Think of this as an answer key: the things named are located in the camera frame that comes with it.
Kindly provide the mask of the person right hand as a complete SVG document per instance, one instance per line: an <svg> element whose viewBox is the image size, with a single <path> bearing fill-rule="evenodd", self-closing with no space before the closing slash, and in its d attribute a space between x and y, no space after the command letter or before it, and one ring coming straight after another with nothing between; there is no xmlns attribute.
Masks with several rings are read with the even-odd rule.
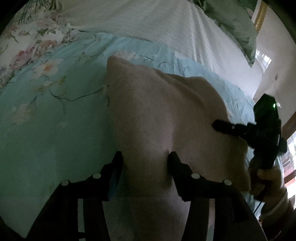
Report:
<svg viewBox="0 0 296 241"><path fill-rule="evenodd" d="M261 212L270 214L275 212L282 204L287 206L287 189L279 166L263 170L249 168L251 189L254 199L263 202Z"/></svg>

